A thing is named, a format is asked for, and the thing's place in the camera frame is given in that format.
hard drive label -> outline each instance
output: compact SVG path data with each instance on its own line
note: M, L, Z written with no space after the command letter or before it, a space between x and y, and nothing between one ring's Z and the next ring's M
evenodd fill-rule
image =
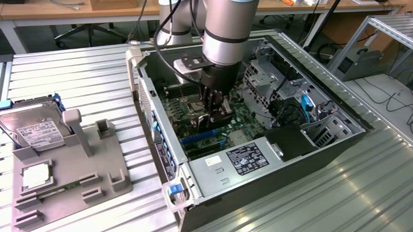
M33 148L62 141L62 136L53 121L17 128L17 132Z
M268 161L255 143L237 147L236 149L227 151L225 154L239 175L244 175L268 165Z

hard drive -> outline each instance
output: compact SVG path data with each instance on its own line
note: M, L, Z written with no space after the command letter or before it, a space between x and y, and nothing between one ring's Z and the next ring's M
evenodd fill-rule
M14 104L9 100L1 101L0 127L17 148L30 146L34 151L44 151L64 145L62 137L73 134L62 123L64 107L56 96Z

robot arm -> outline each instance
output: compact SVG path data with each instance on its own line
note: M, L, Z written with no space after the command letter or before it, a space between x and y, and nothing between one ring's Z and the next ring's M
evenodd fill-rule
M200 71L199 94L208 113L203 121L205 127L211 128L213 123L229 120L233 114L228 94L237 77L257 0L175 0L172 6L161 5L160 20L164 20L171 8L180 4L171 17L172 23L168 21L157 34L156 41L160 44L191 42L188 1L192 1L196 11L196 25L205 30L201 56L183 57L175 62L184 64L189 71Z

motherboard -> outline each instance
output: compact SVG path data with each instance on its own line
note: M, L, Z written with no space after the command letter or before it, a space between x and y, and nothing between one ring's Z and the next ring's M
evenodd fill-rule
M165 98L161 104L189 160L251 141L255 135L264 131L255 119L255 113L248 110L243 98L235 91L229 93L229 104L235 110L231 122L201 133L193 125L193 119L205 114L199 94L181 94L176 98Z

barcode label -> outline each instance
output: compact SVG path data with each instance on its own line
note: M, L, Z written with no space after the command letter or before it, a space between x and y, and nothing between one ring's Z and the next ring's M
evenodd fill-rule
M62 136L53 121L17 128L17 132L33 148L62 141Z

